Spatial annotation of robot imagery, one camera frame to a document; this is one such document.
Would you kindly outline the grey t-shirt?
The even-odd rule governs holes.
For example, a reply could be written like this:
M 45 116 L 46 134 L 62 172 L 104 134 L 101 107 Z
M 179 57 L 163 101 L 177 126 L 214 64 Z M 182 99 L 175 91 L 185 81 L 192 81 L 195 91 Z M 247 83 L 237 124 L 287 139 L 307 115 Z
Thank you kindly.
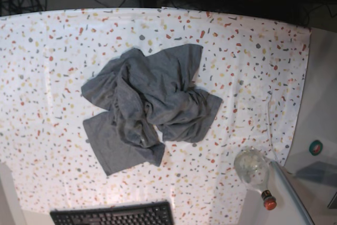
M 133 48 L 82 86 L 82 96 L 103 109 L 83 127 L 106 175 L 145 162 L 159 166 L 166 141 L 204 139 L 222 99 L 193 84 L 202 52 L 196 44 L 149 56 Z

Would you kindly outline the terrazzo pattern tablecloth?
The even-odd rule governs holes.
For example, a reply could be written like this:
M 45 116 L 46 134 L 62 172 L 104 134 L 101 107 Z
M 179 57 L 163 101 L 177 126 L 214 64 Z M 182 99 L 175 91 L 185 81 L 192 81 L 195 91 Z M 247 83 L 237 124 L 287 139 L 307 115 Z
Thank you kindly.
M 204 140 L 167 142 L 159 167 L 107 177 L 83 121 L 99 113 L 81 86 L 131 48 L 144 55 L 203 47 L 199 88 L 222 99 Z M 310 31 L 267 19 L 172 8 L 75 9 L 1 18 L 1 163 L 20 207 L 47 214 L 167 200 L 175 224 L 236 224 L 246 188 L 233 168 L 244 146 L 285 163 L 293 141 Z

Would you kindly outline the clear bottle with red cap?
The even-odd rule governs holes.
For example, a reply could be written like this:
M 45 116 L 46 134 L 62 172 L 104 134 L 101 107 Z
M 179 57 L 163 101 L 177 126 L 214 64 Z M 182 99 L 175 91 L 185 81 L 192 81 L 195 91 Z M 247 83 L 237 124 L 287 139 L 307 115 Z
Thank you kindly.
M 266 210 L 276 208 L 276 198 L 268 187 L 270 161 L 259 150 L 244 147 L 234 159 L 234 169 L 248 190 L 257 192 Z

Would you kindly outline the black keyboard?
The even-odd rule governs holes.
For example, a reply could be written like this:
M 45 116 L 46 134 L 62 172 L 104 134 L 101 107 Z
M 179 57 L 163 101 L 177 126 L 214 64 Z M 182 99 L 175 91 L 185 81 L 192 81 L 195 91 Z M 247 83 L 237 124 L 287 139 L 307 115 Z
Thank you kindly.
M 169 202 L 154 202 L 132 206 L 51 211 L 55 224 L 93 225 L 93 224 L 165 224 L 173 225 Z

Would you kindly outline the green tape roll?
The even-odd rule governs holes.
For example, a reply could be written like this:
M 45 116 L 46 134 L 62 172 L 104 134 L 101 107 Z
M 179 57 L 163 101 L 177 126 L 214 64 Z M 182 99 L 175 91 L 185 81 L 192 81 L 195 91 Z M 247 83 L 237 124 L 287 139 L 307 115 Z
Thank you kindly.
M 319 155 L 323 150 L 323 143 L 319 140 L 313 141 L 309 146 L 309 152 L 312 156 Z

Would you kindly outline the grey metal bar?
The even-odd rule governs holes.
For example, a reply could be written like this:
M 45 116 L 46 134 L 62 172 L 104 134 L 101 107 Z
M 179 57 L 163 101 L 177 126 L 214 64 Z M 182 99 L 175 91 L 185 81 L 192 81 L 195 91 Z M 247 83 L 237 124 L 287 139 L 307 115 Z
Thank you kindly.
M 277 221 L 281 224 L 314 224 L 279 164 L 272 161 L 270 166 L 273 172 L 271 185 L 274 186 L 273 194 L 278 202 L 275 208 Z

